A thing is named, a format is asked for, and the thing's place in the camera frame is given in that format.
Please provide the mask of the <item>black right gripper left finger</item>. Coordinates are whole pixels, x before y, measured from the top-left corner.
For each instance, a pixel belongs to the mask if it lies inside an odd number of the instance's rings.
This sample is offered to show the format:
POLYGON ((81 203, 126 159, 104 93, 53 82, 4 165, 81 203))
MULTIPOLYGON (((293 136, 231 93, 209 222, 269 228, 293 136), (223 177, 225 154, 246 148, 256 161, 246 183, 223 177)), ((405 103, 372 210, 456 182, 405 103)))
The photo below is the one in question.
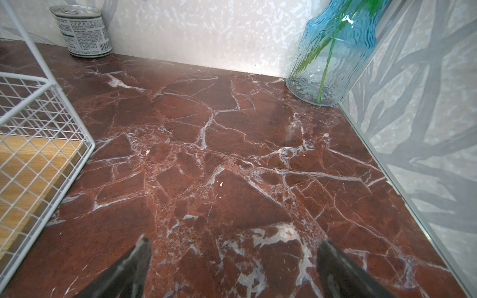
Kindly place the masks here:
POLYGON ((143 235, 122 257, 75 296, 77 298, 141 298, 144 295, 152 250, 143 235))

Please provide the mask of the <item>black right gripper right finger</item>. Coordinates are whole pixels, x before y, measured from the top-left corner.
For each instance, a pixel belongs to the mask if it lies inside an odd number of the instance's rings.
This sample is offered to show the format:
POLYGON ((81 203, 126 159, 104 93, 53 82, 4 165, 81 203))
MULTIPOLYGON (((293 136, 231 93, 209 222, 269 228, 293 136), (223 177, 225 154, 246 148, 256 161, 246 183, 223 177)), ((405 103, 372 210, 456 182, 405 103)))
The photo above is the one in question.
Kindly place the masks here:
POLYGON ((325 298, 395 297, 329 240, 320 242, 316 265, 325 298))

